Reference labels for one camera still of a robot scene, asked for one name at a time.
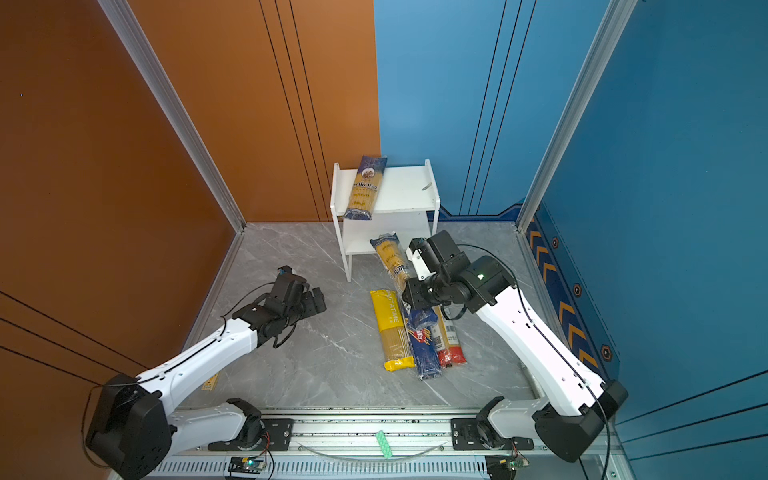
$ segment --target brown wall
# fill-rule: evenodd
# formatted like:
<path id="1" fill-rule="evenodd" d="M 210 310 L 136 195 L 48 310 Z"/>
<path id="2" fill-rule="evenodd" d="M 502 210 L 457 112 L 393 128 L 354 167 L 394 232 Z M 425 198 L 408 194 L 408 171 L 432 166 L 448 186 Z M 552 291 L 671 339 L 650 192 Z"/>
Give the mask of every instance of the brown wall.
<path id="1" fill-rule="evenodd" d="M 378 154 L 372 0 L 130 0 L 248 221 L 328 221 Z"/>
<path id="2" fill-rule="evenodd" d="M 180 351 L 233 231 L 95 0 L 0 15 L 0 317 L 136 374 Z M 114 375 L 0 322 L 0 345 Z M 88 382 L 0 351 L 3 478 L 101 478 L 79 445 Z M 45 471 L 55 466 L 55 473 Z"/>

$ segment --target gray marble floor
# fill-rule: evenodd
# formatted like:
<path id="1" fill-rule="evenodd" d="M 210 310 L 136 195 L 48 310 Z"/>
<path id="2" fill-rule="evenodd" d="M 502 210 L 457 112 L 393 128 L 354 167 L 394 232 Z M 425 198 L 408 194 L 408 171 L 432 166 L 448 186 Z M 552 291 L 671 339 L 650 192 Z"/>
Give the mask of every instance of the gray marble floor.
<path id="1" fill-rule="evenodd" d="M 512 228 L 511 223 L 502 222 L 445 222 L 439 226 L 456 243 L 479 245 L 499 255 L 515 271 L 531 305 L 541 312 Z M 482 254 L 472 248 L 463 250 L 471 260 Z M 517 356 L 491 327 L 471 314 L 456 322 L 467 364 L 426 381 L 418 380 L 412 369 L 385 371 L 369 291 L 392 290 L 392 281 L 376 255 L 360 255 L 354 259 L 353 281 L 347 283 L 332 223 L 249 224 L 204 335 L 220 325 L 218 316 L 245 292 L 274 280 L 282 265 L 290 265 L 313 287 L 319 286 L 328 310 L 300 321 L 279 349 L 268 343 L 231 363 L 220 373 L 213 392 L 198 390 L 183 406 L 214 406 L 234 396 L 265 408 L 477 408 L 499 395 L 533 398 Z"/>

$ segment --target shelf top tier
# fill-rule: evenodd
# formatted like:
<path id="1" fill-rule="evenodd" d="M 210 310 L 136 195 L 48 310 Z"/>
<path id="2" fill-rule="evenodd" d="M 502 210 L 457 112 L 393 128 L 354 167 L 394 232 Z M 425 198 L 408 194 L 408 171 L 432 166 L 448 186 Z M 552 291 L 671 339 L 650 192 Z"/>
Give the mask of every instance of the shelf top tier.
<path id="1" fill-rule="evenodd" d="M 346 212 L 356 175 L 357 170 L 340 170 L 339 164 L 333 167 L 331 210 L 335 205 L 337 215 Z M 373 213 L 436 210 L 440 206 L 439 202 L 432 166 L 427 160 L 418 167 L 387 167 Z"/>

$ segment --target spaghetti package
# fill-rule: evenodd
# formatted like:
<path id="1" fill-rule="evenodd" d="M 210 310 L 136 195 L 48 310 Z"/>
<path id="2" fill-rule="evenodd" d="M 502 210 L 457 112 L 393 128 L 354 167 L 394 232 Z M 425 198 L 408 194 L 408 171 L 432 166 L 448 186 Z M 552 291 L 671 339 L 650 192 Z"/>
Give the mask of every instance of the spaghetti package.
<path id="1" fill-rule="evenodd" d="M 413 350 L 413 358 L 416 360 L 419 379 L 431 379 L 442 375 L 440 359 L 437 357 L 435 346 L 432 345 L 432 334 L 429 329 L 411 330 L 407 327 L 406 329 L 411 340 L 411 350 Z"/>
<path id="2" fill-rule="evenodd" d="M 349 205 L 344 218 L 350 220 L 371 220 L 373 204 L 379 195 L 379 188 L 384 179 L 386 157 L 363 156 L 357 169 L 352 193 L 349 194 Z"/>
<path id="3" fill-rule="evenodd" d="M 415 367 L 408 341 L 408 333 L 402 324 L 397 294 L 391 290 L 371 292 L 376 322 L 384 347 L 384 368 L 388 372 Z"/>
<path id="4" fill-rule="evenodd" d="M 406 280 L 414 276 L 414 273 L 408 260 L 406 260 L 406 255 L 400 248 L 397 233 L 386 233 L 375 240 L 371 240 L 371 245 L 376 249 L 376 253 L 389 272 L 389 276 L 395 282 L 398 293 L 402 295 L 403 290 L 406 289 Z M 411 330 L 428 329 L 437 323 L 437 316 L 432 309 L 414 310 L 405 302 L 403 302 L 402 308 L 405 311 L 406 324 Z"/>
<path id="5" fill-rule="evenodd" d="M 440 307 L 436 306 L 434 310 L 438 321 L 432 327 L 432 339 L 435 342 L 440 366 L 446 368 L 455 363 L 467 363 L 462 346 L 458 343 L 458 335 L 456 335 L 456 327 L 453 326 L 453 322 L 445 319 Z"/>

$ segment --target green tape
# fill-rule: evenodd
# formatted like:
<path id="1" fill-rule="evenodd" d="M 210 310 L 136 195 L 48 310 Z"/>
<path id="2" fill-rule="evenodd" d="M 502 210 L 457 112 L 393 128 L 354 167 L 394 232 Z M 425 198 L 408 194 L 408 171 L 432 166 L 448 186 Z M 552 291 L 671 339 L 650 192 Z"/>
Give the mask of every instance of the green tape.
<path id="1" fill-rule="evenodd" d="M 384 455 L 384 459 L 389 460 L 392 457 L 392 449 L 389 447 L 389 442 L 386 441 L 383 430 L 379 430 L 376 433 L 376 441 L 379 443 L 379 447 L 382 449 L 382 455 Z"/>

